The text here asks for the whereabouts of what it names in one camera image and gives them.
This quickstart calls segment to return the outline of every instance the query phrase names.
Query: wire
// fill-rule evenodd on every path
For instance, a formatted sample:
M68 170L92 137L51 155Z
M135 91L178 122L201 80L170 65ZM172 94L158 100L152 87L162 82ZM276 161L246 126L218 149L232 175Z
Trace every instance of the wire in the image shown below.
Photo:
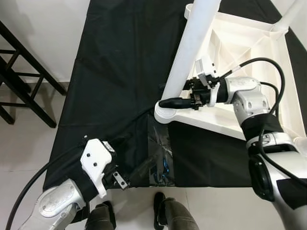
M24 189L21 191L21 193L19 194L17 200L15 201L15 204L11 210L8 222L6 224L5 230L10 230L12 227L12 223L14 220L14 217L16 215L17 209L21 203L21 201L23 200L24 196L26 195L26 193L28 192L28 190L31 188L31 186L34 184L34 182L44 173L44 171L46 171L51 165L53 165L54 163L56 163L59 159L61 159L64 155L66 155L68 152L72 151L73 149L80 147L80 145L75 145L71 148L69 148L68 150L66 150L65 152L63 152L62 154L60 154L59 156L57 156L55 159L53 159L52 161L49 161L47 164L45 164L40 170L38 170L37 173L35 173L35 175L31 178L31 180L26 184L26 186L24 187Z
M275 104L273 105L272 109L269 111L268 115L272 115L273 112L276 110L276 108L278 107L282 97L283 97L283 92L284 92L284 88L285 88L285 78L284 78L284 74L283 74L283 70L280 67L280 65L278 65L277 62L275 62L272 59L266 58L266 57L257 57L257 58L253 58L250 59L248 61L245 61L243 63L241 63L239 65L239 67L244 67L250 63L256 62L256 61L266 61L271 63L272 65L274 65L276 67L276 69L279 72L280 78L281 78L281 88L280 88L280 92L278 94L278 97L276 99ZM229 76L230 74L232 74L234 71L238 70L239 68L234 68L233 70L228 71L227 73L225 73L221 78L225 78L227 76ZM291 172L289 172L288 170L286 170L285 168L283 168L282 166L280 166L279 164L277 164L275 161L273 161L271 158L269 158L267 156L267 154L265 153L264 149L263 149L263 134L264 134L264 129L265 129L265 125L267 122L265 122L260 130L259 133L259 140L258 140L258 148L260 150L260 154L261 156L272 166L274 166L276 169L278 169L279 171L281 171L282 173L284 173L285 175L287 175L288 177L290 177L291 179L293 179L294 181L296 181L297 183L301 184L304 187L307 187L307 182L305 182L304 180L298 178L297 176L295 176L294 174L292 174Z
M278 88L275 86L275 85L273 85L273 84L271 84L271 83L268 83L268 82L265 82L265 81L261 81L260 82L260 84L261 85L267 85L267 86L270 86L271 88L273 88L274 89L274 91L275 91L275 101L277 100L277 97L278 97ZM279 109L278 109L278 106L276 107L276 110L275 110L275 116L277 117L277 119L278 119L278 116L279 116Z

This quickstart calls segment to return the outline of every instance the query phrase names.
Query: floor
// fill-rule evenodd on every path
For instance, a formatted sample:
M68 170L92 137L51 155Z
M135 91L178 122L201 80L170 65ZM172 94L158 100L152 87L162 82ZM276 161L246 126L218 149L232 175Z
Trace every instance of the floor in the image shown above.
M8 90L0 91L0 101L16 101ZM37 102L59 121L65 97L44 84ZM56 129L49 128L30 109L8 109L15 124L0 118L0 229L4 229L9 212L27 181L49 159ZM42 192L44 177L31 188L15 217L12 230L31 214ZM108 191L117 219L117 229L153 229L153 197L162 191L190 210L201 230L283 230L282 222L266 201L251 188L132 188ZM91 206L101 203L96 198ZM83 230L85 221L71 224L67 230Z

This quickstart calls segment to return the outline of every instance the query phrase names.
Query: white pole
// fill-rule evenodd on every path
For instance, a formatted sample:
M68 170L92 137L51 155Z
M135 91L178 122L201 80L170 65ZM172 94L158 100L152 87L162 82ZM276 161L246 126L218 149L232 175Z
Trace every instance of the white pole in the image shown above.
M290 23L297 16L297 13L303 8L304 3L306 3L306 0L295 0L283 17L274 24L272 31L288 30Z
M195 0L183 32L162 100L178 97L221 0Z

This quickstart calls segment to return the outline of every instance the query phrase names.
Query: pants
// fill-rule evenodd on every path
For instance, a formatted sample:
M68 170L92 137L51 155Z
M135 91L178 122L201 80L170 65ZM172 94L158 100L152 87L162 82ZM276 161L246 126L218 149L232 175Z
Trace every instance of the pants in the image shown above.
M168 198L163 205L169 230L199 230L194 218L181 203ZM107 205L96 206L86 222L85 230L114 230Z

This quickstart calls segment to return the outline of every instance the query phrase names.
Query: white wall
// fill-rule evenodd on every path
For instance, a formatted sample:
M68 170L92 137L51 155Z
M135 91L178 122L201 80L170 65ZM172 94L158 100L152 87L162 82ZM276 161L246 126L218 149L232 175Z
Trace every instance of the white wall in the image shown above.
M281 13L293 0L272 0ZM89 0L0 0L0 20L59 81L69 81ZM307 48L307 4L291 24ZM6 48L0 38L0 48ZM18 59L16 71L33 72Z

